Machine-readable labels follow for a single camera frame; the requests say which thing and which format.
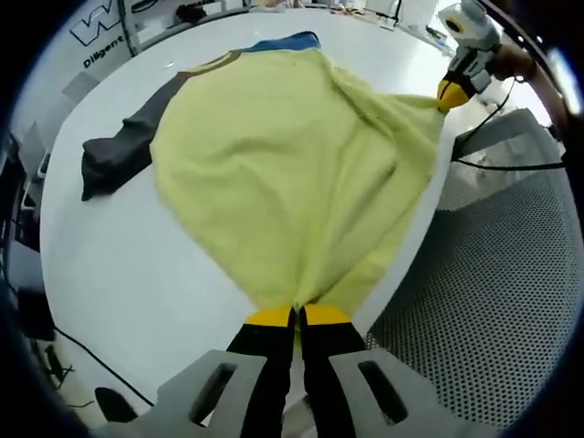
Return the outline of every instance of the garment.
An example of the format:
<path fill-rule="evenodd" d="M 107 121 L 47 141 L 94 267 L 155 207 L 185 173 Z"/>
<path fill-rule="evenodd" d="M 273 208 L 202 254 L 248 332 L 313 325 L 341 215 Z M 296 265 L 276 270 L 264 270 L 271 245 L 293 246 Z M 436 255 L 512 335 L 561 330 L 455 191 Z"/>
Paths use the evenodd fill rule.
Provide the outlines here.
<path fill-rule="evenodd" d="M 262 41 L 245 52 L 303 49 L 319 47 L 317 36 L 302 32 L 273 41 Z M 190 71 L 179 72 L 159 88 L 134 115 L 122 121 L 121 130 L 112 138 L 92 139 L 83 144 L 81 174 L 83 194 L 88 201 L 94 196 L 115 193 L 123 184 L 151 165 L 150 144 L 168 102 L 189 78 L 203 75 L 236 61 L 242 50 L 233 50 Z"/>
<path fill-rule="evenodd" d="M 444 115 L 376 93 L 317 42 L 260 43 L 185 82 L 151 154 L 162 199 L 259 307 L 353 315 L 400 248 Z"/>

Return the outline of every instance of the white wall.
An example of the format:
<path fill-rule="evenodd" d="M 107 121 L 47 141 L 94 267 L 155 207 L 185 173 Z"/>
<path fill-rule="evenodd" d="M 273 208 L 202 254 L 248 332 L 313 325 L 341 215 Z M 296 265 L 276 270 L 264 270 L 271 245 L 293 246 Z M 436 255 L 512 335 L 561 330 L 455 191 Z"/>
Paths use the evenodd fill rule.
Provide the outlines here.
<path fill-rule="evenodd" d="M 426 26 L 438 6 L 438 0 L 403 0 L 401 3 L 402 26 Z"/>
<path fill-rule="evenodd" d="M 21 143 L 40 142 L 50 150 L 77 103 L 128 59 L 116 0 L 88 0 L 37 61 L 16 103 L 10 130 Z M 35 147 L 26 151 L 27 160 L 36 159 L 30 157 Z"/>

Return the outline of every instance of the gray sleeve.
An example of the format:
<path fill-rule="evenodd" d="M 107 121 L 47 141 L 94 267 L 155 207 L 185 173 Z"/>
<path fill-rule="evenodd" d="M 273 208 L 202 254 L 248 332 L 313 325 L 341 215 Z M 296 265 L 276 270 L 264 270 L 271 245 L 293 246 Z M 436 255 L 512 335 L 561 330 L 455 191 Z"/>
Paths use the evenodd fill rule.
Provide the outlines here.
<path fill-rule="evenodd" d="M 83 144 L 83 201 L 114 193 L 152 163 L 150 143 L 162 114 L 188 78 L 179 74 L 164 84 L 138 112 L 123 121 L 114 137 Z"/>

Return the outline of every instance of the perforated metal panel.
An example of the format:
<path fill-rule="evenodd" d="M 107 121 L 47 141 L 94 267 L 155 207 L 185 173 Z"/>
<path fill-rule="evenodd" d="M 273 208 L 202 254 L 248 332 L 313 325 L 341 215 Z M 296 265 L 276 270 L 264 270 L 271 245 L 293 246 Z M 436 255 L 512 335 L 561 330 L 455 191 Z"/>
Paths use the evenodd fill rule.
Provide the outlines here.
<path fill-rule="evenodd" d="M 519 166 L 548 162 L 541 153 L 538 153 L 538 149 L 533 147 L 527 136 L 517 136 L 514 139 L 501 141 L 490 148 L 465 156 L 464 160 L 484 166 Z M 459 210 L 501 192 L 534 173 L 484 171 L 453 162 L 444 183 L 438 208 Z"/>
<path fill-rule="evenodd" d="M 481 175 L 471 176 L 476 189 Z M 460 178 L 446 187 L 460 189 Z M 430 379 L 457 415 L 504 428 L 533 400 L 571 335 L 583 257 L 563 170 L 521 175 L 499 189 L 444 194 L 442 208 L 453 211 L 436 212 L 367 341 Z"/>

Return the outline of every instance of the white tabletop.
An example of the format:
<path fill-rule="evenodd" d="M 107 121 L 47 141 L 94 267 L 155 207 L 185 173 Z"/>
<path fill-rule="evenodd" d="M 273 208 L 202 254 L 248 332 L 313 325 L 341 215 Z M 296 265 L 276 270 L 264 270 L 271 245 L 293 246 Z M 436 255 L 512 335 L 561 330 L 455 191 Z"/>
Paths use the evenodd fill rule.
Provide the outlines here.
<path fill-rule="evenodd" d="M 377 90 L 433 96 L 448 59 L 399 30 L 326 11 L 247 14 L 195 27 L 121 66 L 63 124 L 48 165 L 41 211 L 41 257 L 56 324 L 156 401 L 157 388 L 209 349 L 224 349 L 256 309 L 179 226 L 154 190 L 148 168 L 109 197 L 81 202 L 84 141 L 114 135 L 121 120 L 177 71 L 269 38 L 312 30 L 322 49 Z M 446 120 L 436 174 L 399 256 L 353 321 L 365 333 L 386 307 L 418 250 L 438 203 L 461 111 Z M 67 343 L 91 390 L 108 386 L 147 406 L 91 357 Z M 302 371 L 291 393 L 301 395 Z"/>

